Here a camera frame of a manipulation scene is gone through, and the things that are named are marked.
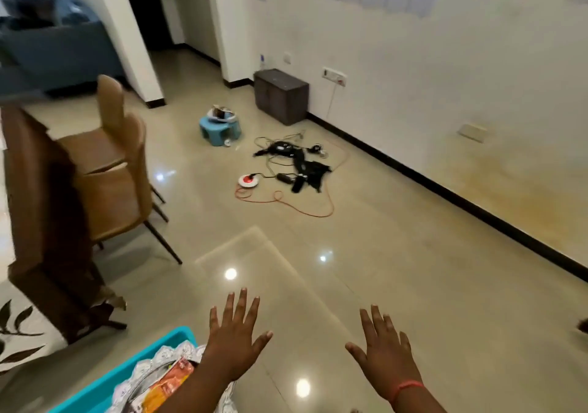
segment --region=chair backrest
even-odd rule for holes
[[[151,213],[153,200],[145,159],[146,128],[143,119],[128,113],[123,119],[122,133],[122,145],[125,149],[128,170],[135,183],[139,212],[141,218],[146,220]]]
[[[117,141],[122,142],[125,94],[121,83],[107,75],[99,75],[97,98],[102,128]]]

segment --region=white round object on floor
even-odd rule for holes
[[[243,175],[239,178],[239,185],[245,188],[252,188],[259,184],[259,177],[255,175],[250,178],[249,175]]]

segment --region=red thread wristband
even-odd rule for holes
[[[389,402],[390,402],[390,405],[392,406],[392,408],[394,408],[394,402],[396,401],[396,398],[401,393],[401,391],[404,390],[405,388],[409,388],[409,387],[424,388],[424,385],[422,382],[419,382],[419,381],[402,382],[398,387],[394,388],[394,390],[392,391],[392,395],[390,396]]]

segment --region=chair seat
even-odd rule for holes
[[[125,161],[125,152],[102,128],[58,139],[80,174],[108,170]]]
[[[86,178],[91,179],[79,191],[94,243],[129,231],[141,223],[135,183],[127,167]]]

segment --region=dark doorway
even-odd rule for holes
[[[147,49],[160,51],[172,48],[173,41],[169,35],[168,22],[165,19],[161,0],[129,1]]]

